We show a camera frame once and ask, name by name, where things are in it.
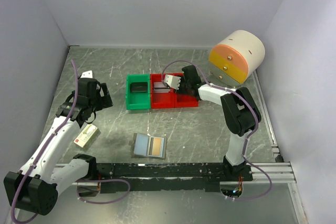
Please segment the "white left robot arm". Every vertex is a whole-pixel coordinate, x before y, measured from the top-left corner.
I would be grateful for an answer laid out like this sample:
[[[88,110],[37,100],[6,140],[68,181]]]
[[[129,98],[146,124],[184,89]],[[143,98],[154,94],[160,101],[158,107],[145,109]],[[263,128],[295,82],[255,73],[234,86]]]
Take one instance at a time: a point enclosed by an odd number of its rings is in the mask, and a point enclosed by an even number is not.
[[[62,172],[53,170],[67,145],[96,112],[113,106],[107,85],[94,78],[78,79],[75,90],[59,106],[52,126],[38,149],[18,172],[8,172],[4,186],[11,210],[47,215],[58,196],[72,183],[98,177],[96,158],[77,154]]]

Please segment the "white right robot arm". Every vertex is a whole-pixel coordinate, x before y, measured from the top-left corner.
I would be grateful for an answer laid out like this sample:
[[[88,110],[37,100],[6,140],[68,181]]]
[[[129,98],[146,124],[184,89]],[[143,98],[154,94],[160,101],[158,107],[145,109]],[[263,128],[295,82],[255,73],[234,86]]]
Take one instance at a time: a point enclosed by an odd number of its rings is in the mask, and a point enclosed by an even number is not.
[[[228,89],[202,81],[193,65],[182,68],[182,73],[179,93],[218,104],[223,109],[230,131],[229,147],[223,158],[223,176],[233,181],[246,166],[247,142],[258,128],[260,112],[247,88]]]

